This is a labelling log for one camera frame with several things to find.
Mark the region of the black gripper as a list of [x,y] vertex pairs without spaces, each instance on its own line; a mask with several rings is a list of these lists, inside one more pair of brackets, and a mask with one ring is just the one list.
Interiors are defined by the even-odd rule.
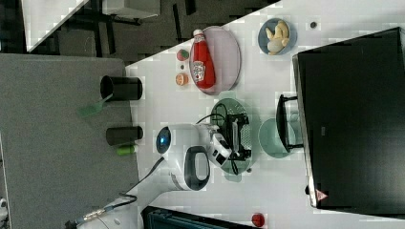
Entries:
[[232,151],[231,158],[235,160],[247,160],[251,155],[251,150],[242,144],[242,129],[249,127],[248,117],[245,114],[228,114],[225,117],[226,142]]

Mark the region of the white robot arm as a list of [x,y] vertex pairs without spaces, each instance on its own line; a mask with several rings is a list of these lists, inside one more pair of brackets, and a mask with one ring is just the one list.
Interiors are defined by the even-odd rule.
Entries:
[[210,179],[210,166],[240,173],[236,162],[250,157],[242,144],[249,131],[245,114],[214,114],[212,123],[174,124],[156,138],[160,159],[151,171],[106,206],[66,223],[66,229],[143,229],[141,212],[161,194],[200,191]]

